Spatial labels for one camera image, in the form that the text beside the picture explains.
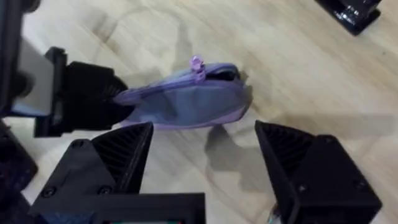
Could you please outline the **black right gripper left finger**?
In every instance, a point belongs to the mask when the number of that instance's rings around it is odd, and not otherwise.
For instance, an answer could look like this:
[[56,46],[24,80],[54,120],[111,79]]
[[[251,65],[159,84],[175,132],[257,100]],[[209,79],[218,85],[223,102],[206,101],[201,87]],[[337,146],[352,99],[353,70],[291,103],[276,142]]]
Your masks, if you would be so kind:
[[113,197],[139,194],[153,133],[152,123],[143,123],[74,140],[31,213],[92,211]]

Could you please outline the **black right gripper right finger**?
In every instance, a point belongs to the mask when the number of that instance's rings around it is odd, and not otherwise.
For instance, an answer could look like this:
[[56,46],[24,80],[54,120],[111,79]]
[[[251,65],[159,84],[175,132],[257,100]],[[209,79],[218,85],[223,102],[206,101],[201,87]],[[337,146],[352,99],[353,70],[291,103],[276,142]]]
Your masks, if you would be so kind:
[[257,120],[276,203],[268,223],[368,224],[382,202],[339,140]]

